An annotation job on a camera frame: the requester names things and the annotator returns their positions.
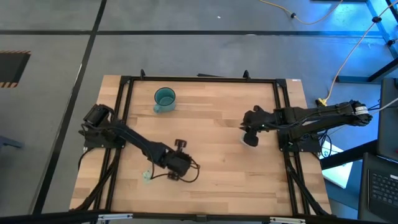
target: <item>concrete floor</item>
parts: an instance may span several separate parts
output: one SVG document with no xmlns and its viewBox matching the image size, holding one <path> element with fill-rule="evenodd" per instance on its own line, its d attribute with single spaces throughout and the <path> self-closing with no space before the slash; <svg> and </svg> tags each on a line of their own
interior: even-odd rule
<svg viewBox="0 0 398 224">
<path fill-rule="evenodd" d="M 0 29 L 91 30 L 100 0 L 3 0 Z M 318 19 L 334 3 L 279 1 L 301 19 Z M 374 3 L 378 13 L 385 7 Z M 391 23 L 386 27 L 395 28 Z M 304 26 L 283 11 L 257 0 L 108 1 L 100 30 L 361 30 L 370 26 L 365 4 L 344 3 L 325 21 Z M 358 37 L 299 36 L 97 36 L 44 212 L 66 211 L 77 175 L 83 138 L 77 133 L 95 103 L 103 75 L 195 76 L 197 73 L 253 78 L 299 78 L 308 106 L 326 97 L 331 80 Z M 0 135 L 25 143 L 0 152 L 0 216 L 29 212 L 37 184 L 66 108 L 88 36 L 0 35 L 1 50 L 31 50 L 16 89 L 0 89 Z M 392 60 L 383 39 L 368 37 L 351 56 L 342 75 L 368 76 Z M 337 83 L 329 104 L 359 100 L 372 106 L 379 85 Z M 364 128 L 347 127 L 332 135 L 349 149 L 376 139 L 377 119 Z"/>
</svg>

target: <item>wooden tabletop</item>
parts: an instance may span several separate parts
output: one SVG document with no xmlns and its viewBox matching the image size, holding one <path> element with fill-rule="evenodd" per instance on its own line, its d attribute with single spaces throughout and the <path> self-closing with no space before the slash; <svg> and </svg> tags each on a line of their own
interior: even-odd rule
<svg viewBox="0 0 398 224">
<path fill-rule="evenodd" d="M 97 104 L 114 107 L 119 81 L 120 76 L 104 76 Z M 154 93 L 165 86 L 175 91 L 177 106 L 175 111 L 157 115 L 153 112 Z M 306 108 L 301 81 L 287 80 L 287 89 L 291 106 Z M 142 173 L 149 170 L 151 164 L 140 149 L 127 144 L 121 153 L 112 210 L 291 215 L 285 165 L 276 132 L 258 134 L 258 147 L 241 143 L 243 131 L 238 128 L 239 124 L 244 113 L 254 105 L 266 111 L 275 108 L 271 84 L 135 81 L 127 125 L 148 140 L 163 142 L 171 148 L 175 139 L 186 140 L 184 152 L 201 165 L 200 176 L 191 184 L 165 177 L 146 182 Z M 96 185 L 103 155 L 104 149 L 95 149 L 83 159 L 70 208 L 79 206 Z M 306 186 L 323 209 L 330 212 L 318 159 L 310 153 L 300 153 L 300 156 Z M 155 175 L 165 172 L 167 170 L 155 167 Z M 190 169 L 184 179 L 195 176 L 196 170 Z M 302 212 L 297 186 L 295 192 Z M 101 208 L 107 193 L 106 186 Z"/>
</svg>

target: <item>laptop keyboard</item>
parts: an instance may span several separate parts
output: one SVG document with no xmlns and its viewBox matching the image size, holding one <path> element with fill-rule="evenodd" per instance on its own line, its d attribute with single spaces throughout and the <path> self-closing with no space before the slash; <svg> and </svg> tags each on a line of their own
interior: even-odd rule
<svg viewBox="0 0 398 224">
<path fill-rule="evenodd" d="M 398 207 L 398 180 L 388 175 L 371 173 L 371 197 Z"/>
</svg>

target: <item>laptop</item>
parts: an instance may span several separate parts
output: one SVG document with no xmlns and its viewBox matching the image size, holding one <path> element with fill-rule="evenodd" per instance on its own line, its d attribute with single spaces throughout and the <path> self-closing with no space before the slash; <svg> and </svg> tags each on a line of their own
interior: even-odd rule
<svg viewBox="0 0 398 224">
<path fill-rule="evenodd" d="M 398 163 L 364 154 L 358 216 L 398 224 Z"/>
</svg>

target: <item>desk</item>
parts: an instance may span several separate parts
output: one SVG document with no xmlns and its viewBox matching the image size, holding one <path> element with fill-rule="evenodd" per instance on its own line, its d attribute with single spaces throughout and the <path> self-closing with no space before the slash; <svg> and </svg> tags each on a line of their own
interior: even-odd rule
<svg viewBox="0 0 398 224">
<path fill-rule="evenodd" d="M 120 76 L 103 78 L 97 104 L 113 107 Z M 171 87 L 177 96 L 175 111 L 154 114 L 154 93 Z M 290 104 L 306 107 L 300 80 L 287 80 Z M 123 93 L 122 104 L 126 99 Z M 186 140 L 184 151 L 201 165 L 192 184 L 159 177 L 149 183 L 142 173 L 150 162 L 141 150 L 127 144 L 122 150 L 111 210 L 114 212 L 194 213 L 217 215 L 292 215 L 283 155 L 275 131 L 262 132 L 258 147 L 240 142 L 238 129 L 254 105 L 275 108 L 274 92 L 266 83 L 135 81 L 127 125 L 151 141 L 174 147 Z M 79 206 L 100 175 L 104 149 L 95 149 L 82 160 L 70 208 Z M 300 153 L 305 183 L 324 210 L 330 212 L 320 163 L 310 153 Z M 166 170 L 155 167 L 155 175 Z M 196 170 L 188 170 L 186 180 Z M 107 186 L 100 208 L 104 208 Z M 298 210 L 302 212 L 296 186 Z"/>
</svg>

